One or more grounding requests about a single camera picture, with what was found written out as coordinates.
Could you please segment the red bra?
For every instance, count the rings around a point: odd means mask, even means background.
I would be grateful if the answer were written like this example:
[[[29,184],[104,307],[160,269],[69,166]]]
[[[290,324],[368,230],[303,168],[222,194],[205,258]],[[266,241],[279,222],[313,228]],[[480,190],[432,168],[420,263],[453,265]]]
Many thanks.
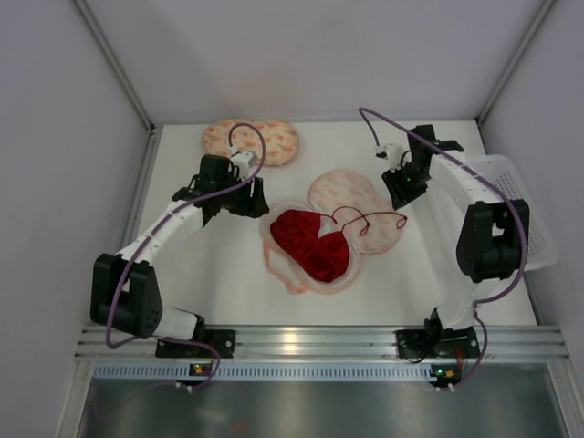
[[[342,209],[352,209],[357,216],[343,224],[339,230],[320,235],[321,219],[325,217],[337,224],[335,214]],[[350,224],[362,221],[364,225],[359,237],[365,236],[370,229],[368,217],[380,214],[397,216],[398,229],[402,229],[408,221],[407,216],[396,212],[379,211],[364,214],[356,207],[343,205],[336,208],[332,214],[286,210],[269,226],[269,231],[275,243],[313,280],[331,284],[345,275],[349,269],[350,250],[347,238],[343,234],[344,229]]]

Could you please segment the pink mesh laundry bag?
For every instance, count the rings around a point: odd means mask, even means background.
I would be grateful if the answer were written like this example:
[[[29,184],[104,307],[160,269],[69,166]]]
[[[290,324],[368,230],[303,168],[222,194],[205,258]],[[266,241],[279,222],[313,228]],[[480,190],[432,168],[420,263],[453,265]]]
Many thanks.
[[[284,120],[221,120],[209,125],[203,132],[201,144],[207,153],[231,157],[229,140],[237,151],[251,150],[263,157],[258,135],[247,127],[240,127],[229,135],[237,123],[250,123],[260,131],[266,143],[266,166],[283,166],[291,162],[300,150],[300,136],[296,128]]]
[[[365,176],[352,170],[333,170],[320,175],[311,184],[306,203],[280,203],[272,207],[269,214],[261,219],[260,234],[263,240],[266,269],[285,286],[289,294],[299,295],[311,291],[330,295],[340,292],[355,280],[365,256],[377,256],[390,251],[402,237],[406,225],[398,229],[396,227],[398,217],[394,215],[369,216],[370,229],[362,237],[359,237],[359,233],[364,223],[360,221],[350,224],[343,231],[350,250],[348,271],[331,284],[313,280],[275,243],[269,226],[279,215],[289,209],[332,214],[336,208],[343,205],[356,207],[364,214],[379,211],[396,212],[391,203],[377,193]],[[356,216],[357,213],[354,210],[342,209],[335,214],[337,224],[323,217],[319,234],[337,231]]]

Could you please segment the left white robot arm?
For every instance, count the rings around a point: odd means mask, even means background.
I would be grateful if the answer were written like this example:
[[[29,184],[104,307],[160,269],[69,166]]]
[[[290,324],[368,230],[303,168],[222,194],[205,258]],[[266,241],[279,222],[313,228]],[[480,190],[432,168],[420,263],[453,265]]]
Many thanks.
[[[92,274],[91,320],[132,339],[193,340],[202,318],[163,305],[154,263],[223,210],[253,219],[267,214],[259,170],[260,162],[252,151],[238,152],[231,158],[204,155],[199,172],[173,195],[152,226],[116,254],[97,258]]]

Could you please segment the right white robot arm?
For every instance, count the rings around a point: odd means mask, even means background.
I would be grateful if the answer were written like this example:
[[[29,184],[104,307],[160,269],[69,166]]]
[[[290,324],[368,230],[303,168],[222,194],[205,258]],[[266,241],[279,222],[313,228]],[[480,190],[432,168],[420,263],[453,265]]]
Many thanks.
[[[376,146],[387,161],[381,176],[394,209],[423,198],[454,264],[446,296],[429,323],[438,333],[467,329],[474,309],[516,285],[527,261],[530,211],[480,175],[457,141],[436,138],[433,126],[420,125],[407,145]]]

